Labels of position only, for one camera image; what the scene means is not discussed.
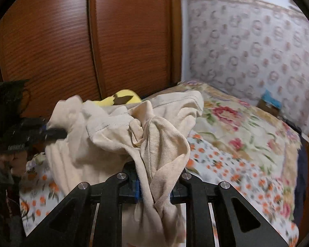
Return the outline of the person left hand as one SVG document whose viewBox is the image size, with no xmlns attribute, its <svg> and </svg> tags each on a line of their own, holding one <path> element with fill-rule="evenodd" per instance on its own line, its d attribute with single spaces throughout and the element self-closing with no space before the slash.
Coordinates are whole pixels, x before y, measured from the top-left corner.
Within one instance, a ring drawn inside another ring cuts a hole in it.
<svg viewBox="0 0 309 247">
<path fill-rule="evenodd" d="M 0 170 L 10 172 L 13 176 L 21 177 L 26 171 L 28 154 L 26 150 L 19 152 L 0 153 Z"/>
</svg>

